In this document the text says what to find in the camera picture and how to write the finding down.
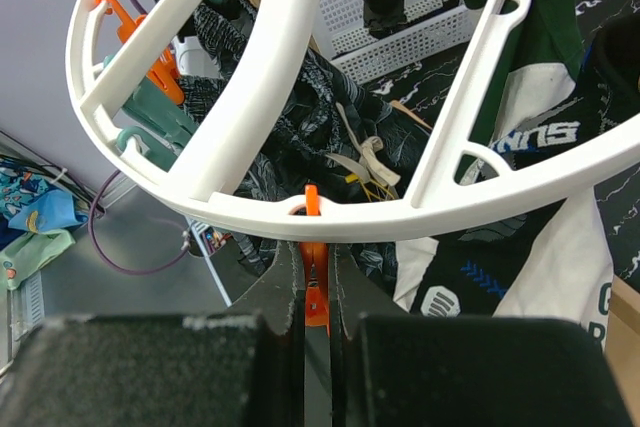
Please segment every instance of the tan strap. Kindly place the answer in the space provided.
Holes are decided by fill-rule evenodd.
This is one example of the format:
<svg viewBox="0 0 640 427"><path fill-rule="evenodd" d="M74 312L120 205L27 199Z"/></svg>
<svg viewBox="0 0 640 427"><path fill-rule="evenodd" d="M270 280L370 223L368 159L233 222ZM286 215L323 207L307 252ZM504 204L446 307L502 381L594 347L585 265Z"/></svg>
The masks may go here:
<svg viewBox="0 0 640 427"><path fill-rule="evenodd" d="M389 169L387 166L385 166L376 157L376 152L380 152L384 149L384 143L382 142L382 139L377 136L371 136L368 139L365 139L364 142L359 143L358 137L356 137L355 132L349 125L347 114L344 111L344 107L342 106L342 104L336 103L336 110L340 114L342 122L347 129L347 134L349 135L351 143L360 154L358 164L365 170L363 171L361 168L355 167L355 161L343 155L329 154L327 155L327 157L340 163L340 165L348 169L350 172L356 174L360 178L360 180L365 183L369 182L371 177L373 177L380 185L384 187L394 187L398 182L400 182L400 176Z"/></svg>
<svg viewBox="0 0 640 427"><path fill-rule="evenodd" d="M407 107L405 107L404 105L402 105L400 102L398 102L397 100L392 100L390 102L391 107L393 107L394 109L398 109L399 111L407 114L409 117L411 117L413 120L415 120L417 123L419 123L420 125L422 125L423 127L429 129L429 131L433 130L433 127L431 127L429 124L427 124L424 120L422 120L420 117L418 117L412 110L409 110Z"/></svg>

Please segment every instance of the black marble pattern fabric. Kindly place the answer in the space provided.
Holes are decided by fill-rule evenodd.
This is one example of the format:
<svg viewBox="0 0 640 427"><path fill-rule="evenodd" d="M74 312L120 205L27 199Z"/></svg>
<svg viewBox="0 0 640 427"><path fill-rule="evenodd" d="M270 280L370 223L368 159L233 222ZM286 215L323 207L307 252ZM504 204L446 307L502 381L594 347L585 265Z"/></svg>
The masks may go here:
<svg viewBox="0 0 640 427"><path fill-rule="evenodd" d="M607 21L640 11L640 0L577 0L584 44ZM385 100L399 100L430 125L438 118L466 50L454 47L371 82ZM640 164L595 189L616 274L640 292Z"/></svg>

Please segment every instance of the orange hanger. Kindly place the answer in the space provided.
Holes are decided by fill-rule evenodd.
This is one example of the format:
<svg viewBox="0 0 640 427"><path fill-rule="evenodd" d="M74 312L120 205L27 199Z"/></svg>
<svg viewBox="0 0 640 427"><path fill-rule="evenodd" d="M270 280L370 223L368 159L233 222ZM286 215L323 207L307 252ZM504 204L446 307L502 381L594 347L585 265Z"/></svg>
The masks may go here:
<svg viewBox="0 0 640 427"><path fill-rule="evenodd" d="M118 0L95 1L98 4L100 2L107 2L109 4L107 15L111 15L115 12L120 19L121 25L118 27L117 34L120 42L123 44L129 40L138 26L146 18L146 15L141 15L134 21ZM147 77L156 85L156 87L164 92L164 94L169 97L173 103L180 105L184 102L184 92L176 82L176 80L180 78L180 73L178 72L178 66L176 65L176 61L169 48L166 48L162 52L160 58L153 63L151 70L147 72Z"/></svg>
<svg viewBox="0 0 640 427"><path fill-rule="evenodd" d="M318 188L307 185L305 197L307 215L320 215ZM329 247L322 242L301 242L300 253L307 283L305 325L326 326L329 333ZM311 278L312 267L315 267L315 279Z"/></svg>

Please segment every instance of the plastic hanger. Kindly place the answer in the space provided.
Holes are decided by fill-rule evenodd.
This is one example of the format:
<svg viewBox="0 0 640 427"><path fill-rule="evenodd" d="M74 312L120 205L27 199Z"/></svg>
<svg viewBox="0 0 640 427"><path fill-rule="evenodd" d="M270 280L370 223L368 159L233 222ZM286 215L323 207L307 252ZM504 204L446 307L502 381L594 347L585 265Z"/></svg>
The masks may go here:
<svg viewBox="0 0 640 427"><path fill-rule="evenodd" d="M113 55L104 59L106 67ZM122 106L125 113L170 144L183 149L198 126L148 78L142 79Z"/></svg>
<svg viewBox="0 0 640 427"><path fill-rule="evenodd" d="M144 145L147 146L147 151L143 153L144 157L156 165L156 167L168 172L171 166L176 161L178 156L169 147L162 144L149 132L142 127L133 126L122 129L116 140L116 145L121 152L124 152L127 148L127 142L133 136L138 137Z"/></svg>
<svg viewBox="0 0 640 427"><path fill-rule="evenodd" d="M135 21L129 16L127 11L122 7L118 0L96 0L100 2L107 2L110 7L107 10L107 14L116 13L120 19L121 25L118 27L118 38L124 44L136 31L138 26L144 21L146 15L141 15ZM151 66L151 70L147 73L149 78L158 88L164 92L176 105L184 102L184 92L176 82L176 79L180 77L178 67L173 55L166 48L162 53L162 56L154 62Z"/></svg>

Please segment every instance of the white circular rack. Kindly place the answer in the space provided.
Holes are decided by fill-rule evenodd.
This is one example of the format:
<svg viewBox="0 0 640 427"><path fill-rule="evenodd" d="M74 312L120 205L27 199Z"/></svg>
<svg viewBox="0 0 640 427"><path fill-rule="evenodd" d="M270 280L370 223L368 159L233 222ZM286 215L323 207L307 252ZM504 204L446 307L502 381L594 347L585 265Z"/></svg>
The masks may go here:
<svg viewBox="0 0 640 427"><path fill-rule="evenodd" d="M210 225L294 241L378 242L463 229L517 215L601 182L640 159L640 116L550 160L513 171L468 137L509 32L531 0L488 0L431 139L403 199L341 205L321 199L322 215L291 215L304 196L282 202L233 197L282 112L302 64L319 0L262 0L253 33L228 86L173 167L145 159L135 138L121 153L113 117L199 0L160 0L113 61L97 75L93 58L106 4L78 0L67 39L73 109L100 152L172 209ZM489 164L496 178L461 186L464 154Z"/></svg>

